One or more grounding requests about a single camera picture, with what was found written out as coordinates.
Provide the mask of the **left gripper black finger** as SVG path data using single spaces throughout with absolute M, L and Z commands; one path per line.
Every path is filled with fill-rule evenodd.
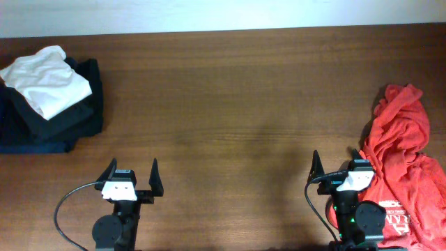
M 113 178 L 116 168 L 117 168 L 117 160 L 116 158 L 113 158 L 109 166 L 103 171 L 103 173 L 96 180 L 94 188 L 96 190 L 102 190 L 104 188 L 105 182 Z
M 160 173 L 156 158 L 153 160 L 153 164 L 151 167 L 151 174 L 148 183 L 151 187 L 151 192 L 154 197 L 162 197 L 164 195 L 164 187 L 162 184 L 162 180 L 160 178 Z

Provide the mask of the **red t-shirt with white print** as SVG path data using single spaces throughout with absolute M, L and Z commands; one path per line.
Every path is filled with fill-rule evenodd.
M 381 248 L 445 249 L 445 173 L 422 152 L 430 135 L 422 94 L 412 84 L 387 86 L 360 150 L 376 175 L 359 198 L 386 210 Z

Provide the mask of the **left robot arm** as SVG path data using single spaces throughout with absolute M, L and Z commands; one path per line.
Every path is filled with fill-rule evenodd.
M 114 205 L 113 212 L 99 218 L 92 228 L 96 250 L 134 250 L 140 210 L 143 204 L 153 204 L 164 195 L 157 160 L 153 161 L 149 190 L 136 189 L 137 179 L 131 169 L 118 169 L 114 158 L 99 176 L 95 189 L 102 198 Z

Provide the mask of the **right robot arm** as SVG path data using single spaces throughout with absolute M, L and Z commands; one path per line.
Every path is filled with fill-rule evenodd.
M 317 193 L 331 198 L 339 234 L 335 235 L 328 223 L 321 220 L 334 239 L 328 244 L 330 251 L 380 250 L 378 244 L 385 240 L 386 210 L 376 202 L 359 200 L 359 194 L 371 186 L 376 172 L 357 150 L 353 149 L 351 156 L 347 168 L 326 173 L 318 152 L 314 151 L 305 199 L 316 216 L 322 218 L 311 203 L 308 187 L 317 184 Z

